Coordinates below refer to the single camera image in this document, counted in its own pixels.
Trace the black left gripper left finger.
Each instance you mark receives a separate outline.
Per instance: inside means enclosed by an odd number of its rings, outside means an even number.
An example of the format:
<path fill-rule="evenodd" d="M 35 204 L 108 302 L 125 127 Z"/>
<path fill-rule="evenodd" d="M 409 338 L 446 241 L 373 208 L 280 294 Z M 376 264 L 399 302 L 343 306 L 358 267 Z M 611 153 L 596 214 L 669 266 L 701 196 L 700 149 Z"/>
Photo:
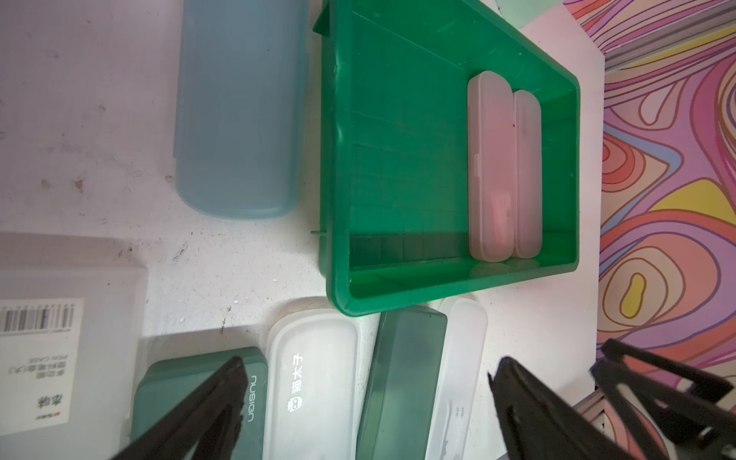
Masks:
<path fill-rule="evenodd" d="M 243 360 L 230 358 L 151 429 L 115 457 L 229 459 L 243 425 L 248 379 Z"/>

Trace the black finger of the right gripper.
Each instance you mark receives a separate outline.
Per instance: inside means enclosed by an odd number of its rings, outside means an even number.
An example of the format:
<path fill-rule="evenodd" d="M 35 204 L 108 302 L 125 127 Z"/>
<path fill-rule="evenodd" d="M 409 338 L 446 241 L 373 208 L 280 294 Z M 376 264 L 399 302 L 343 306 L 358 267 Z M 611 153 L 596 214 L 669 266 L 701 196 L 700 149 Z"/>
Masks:
<path fill-rule="evenodd" d="M 618 387 L 626 385 L 673 443 L 732 443 L 734 414 L 717 406 L 734 385 L 721 377 L 663 358 L 624 342 L 609 339 L 601 347 L 604 357 L 590 369 L 621 421 L 638 443 L 655 439 L 636 416 Z M 682 392 L 632 370 L 625 358 L 634 358 L 659 370 L 691 381 Z"/>

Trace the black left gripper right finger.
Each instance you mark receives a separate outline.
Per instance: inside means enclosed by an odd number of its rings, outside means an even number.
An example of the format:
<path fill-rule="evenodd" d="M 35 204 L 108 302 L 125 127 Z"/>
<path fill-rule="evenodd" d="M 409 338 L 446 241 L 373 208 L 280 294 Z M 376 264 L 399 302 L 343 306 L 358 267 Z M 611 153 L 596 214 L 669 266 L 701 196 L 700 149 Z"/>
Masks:
<path fill-rule="evenodd" d="M 510 459 L 632 457 L 513 358 L 488 380 Z"/>

